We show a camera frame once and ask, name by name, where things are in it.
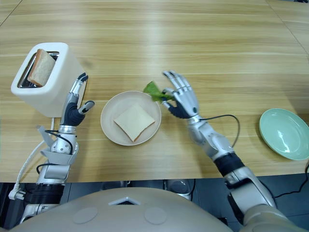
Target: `white bread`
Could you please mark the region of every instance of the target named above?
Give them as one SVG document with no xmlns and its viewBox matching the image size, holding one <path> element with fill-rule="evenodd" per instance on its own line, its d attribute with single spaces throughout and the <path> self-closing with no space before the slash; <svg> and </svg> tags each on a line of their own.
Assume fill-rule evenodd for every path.
<svg viewBox="0 0 309 232">
<path fill-rule="evenodd" d="M 114 122 L 129 136 L 134 142 L 139 135 L 151 124 L 154 119 L 140 107 L 135 104 L 124 111 Z"/>
<path fill-rule="evenodd" d="M 28 81 L 42 87 L 46 84 L 55 65 L 55 60 L 43 49 L 38 49 Z"/>
</svg>

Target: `beige plate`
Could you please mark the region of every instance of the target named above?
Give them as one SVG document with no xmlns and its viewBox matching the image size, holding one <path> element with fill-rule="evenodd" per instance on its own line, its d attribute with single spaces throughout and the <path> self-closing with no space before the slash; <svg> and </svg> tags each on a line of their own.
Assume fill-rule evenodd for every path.
<svg viewBox="0 0 309 232">
<path fill-rule="evenodd" d="M 139 104 L 153 117 L 155 123 L 146 128 L 135 142 L 132 142 L 126 133 L 114 122 L 114 119 L 135 103 Z M 159 129 L 160 123 L 161 109 L 159 104 L 153 102 L 148 94 L 139 91 L 117 94 L 106 103 L 101 113 L 101 127 L 104 134 L 114 143 L 124 146 L 133 146 L 146 142 L 154 136 Z"/>
</svg>

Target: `ceramic plate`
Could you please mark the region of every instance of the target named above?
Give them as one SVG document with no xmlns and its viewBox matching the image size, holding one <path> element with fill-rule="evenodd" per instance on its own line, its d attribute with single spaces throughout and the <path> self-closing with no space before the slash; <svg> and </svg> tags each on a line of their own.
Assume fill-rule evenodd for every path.
<svg viewBox="0 0 309 232">
<path fill-rule="evenodd" d="M 147 127 L 138 139 L 132 142 L 113 120 L 136 103 L 155 120 L 155 123 Z M 106 103 L 101 113 L 101 127 L 104 134 L 114 143 L 124 146 L 133 146 L 146 142 L 157 132 L 160 123 L 161 109 L 158 103 L 153 102 L 148 94 L 139 91 L 119 93 Z"/>
<path fill-rule="evenodd" d="M 260 132 L 278 154 L 291 160 L 309 158 L 309 127 L 296 114 L 284 109 L 266 110 L 260 118 Z"/>
</svg>

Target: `robotic arm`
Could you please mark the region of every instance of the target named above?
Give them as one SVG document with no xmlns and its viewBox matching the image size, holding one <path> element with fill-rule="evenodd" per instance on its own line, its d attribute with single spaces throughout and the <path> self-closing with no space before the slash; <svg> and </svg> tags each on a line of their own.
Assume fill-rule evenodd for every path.
<svg viewBox="0 0 309 232">
<path fill-rule="evenodd" d="M 164 71 L 175 89 L 165 88 L 163 93 L 174 96 L 177 107 L 163 101 L 163 105 L 176 117 L 184 118 L 192 140 L 201 146 L 212 159 L 230 189 L 229 203 L 238 221 L 248 225 L 243 231 L 252 231 L 252 224 L 271 224 L 274 230 L 298 231 L 288 219 L 276 209 L 276 204 L 267 188 L 257 179 L 236 155 L 233 147 L 223 135 L 198 114 L 198 102 L 188 81 L 175 71 Z"/>
<path fill-rule="evenodd" d="M 76 142 L 76 127 L 85 118 L 85 114 L 94 106 L 93 101 L 87 101 L 77 109 L 79 90 L 88 79 L 86 73 L 81 74 L 74 82 L 67 95 L 59 129 L 45 130 L 39 127 L 48 148 L 41 151 L 47 161 L 37 167 L 39 178 L 33 191 L 25 195 L 27 204 L 20 223 L 24 220 L 58 206 L 63 194 L 65 182 L 68 178 L 71 164 L 73 164 L 79 146 Z M 56 136 L 54 141 L 48 134 Z"/>
</svg>

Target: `circular button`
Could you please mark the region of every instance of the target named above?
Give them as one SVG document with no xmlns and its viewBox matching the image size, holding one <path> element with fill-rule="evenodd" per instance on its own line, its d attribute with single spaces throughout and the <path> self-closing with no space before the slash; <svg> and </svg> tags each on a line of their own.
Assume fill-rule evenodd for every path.
<svg viewBox="0 0 309 232">
<path fill-rule="evenodd" d="M 97 216 L 97 214 L 98 214 L 98 209 L 95 207 L 81 209 L 77 211 L 76 214 L 74 214 L 73 222 L 75 224 L 84 224 L 94 219 Z"/>
<path fill-rule="evenodd" d="M 151 207 L 146 209 L 144 213 L 146 221 L 154 225 L 163 224 L 167 219 L 166 212 L 159 207 Z"/>
</svg>

